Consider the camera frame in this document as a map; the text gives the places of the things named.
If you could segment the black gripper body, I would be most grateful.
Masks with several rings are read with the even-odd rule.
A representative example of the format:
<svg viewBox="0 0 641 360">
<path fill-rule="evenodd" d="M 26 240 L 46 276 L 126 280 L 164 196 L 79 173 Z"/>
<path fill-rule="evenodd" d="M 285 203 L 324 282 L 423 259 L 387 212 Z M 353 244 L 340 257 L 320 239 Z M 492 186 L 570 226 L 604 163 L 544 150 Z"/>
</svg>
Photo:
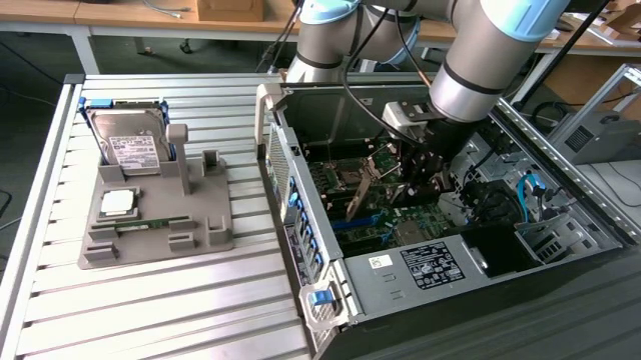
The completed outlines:
<svg viewBox="0 0 641 360">
<path fill-rule="evenodd" d="M 480 122 L 461 123 L 449 119 L 429 121 L 419 130 L 420 146 L 401 144 L 400 198 L 437 198 L 455 189 L 451 161 L 463 150 Z"/>
</svg>

